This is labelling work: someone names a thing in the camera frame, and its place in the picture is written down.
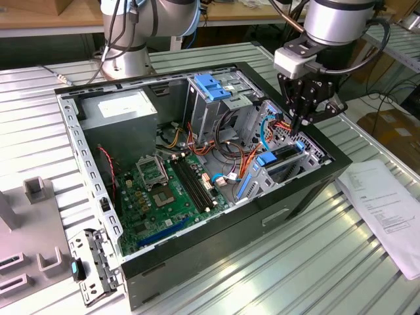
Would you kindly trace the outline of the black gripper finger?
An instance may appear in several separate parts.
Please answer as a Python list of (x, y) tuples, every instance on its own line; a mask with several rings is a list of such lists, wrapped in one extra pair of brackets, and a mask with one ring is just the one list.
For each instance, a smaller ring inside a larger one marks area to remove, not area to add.
[(299, 132), (302, 113), (303, 113), (303, 81), (302, 79), (290, 79), (285, 75), (278, 74), (278, 83), (284, 102), (289, 107), (289, 115), (291, 116), (290, 135), (296, 135)]
[(344, 103), (336, 103), (332, 100), (301, 100), (298, 105), (298, 132), (308, 125), (315, 124), (335, 117), (348, 109)]

